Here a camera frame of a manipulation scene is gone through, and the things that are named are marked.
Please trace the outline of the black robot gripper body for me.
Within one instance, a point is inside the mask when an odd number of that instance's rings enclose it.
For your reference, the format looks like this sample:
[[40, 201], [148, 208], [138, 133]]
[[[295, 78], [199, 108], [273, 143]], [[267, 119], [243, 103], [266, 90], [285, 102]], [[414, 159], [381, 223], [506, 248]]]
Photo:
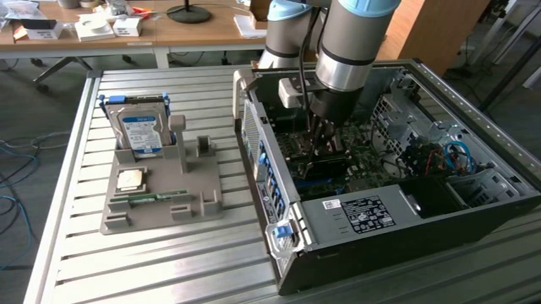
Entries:
[[343, 150], [342, 127], [353, 115], [361, 93], [362, 89], [349, 92], [330, 89], [313, 92], [307, 106], [309, 161], [319, 157], [321, 147], [330, 145], [333, 153]]

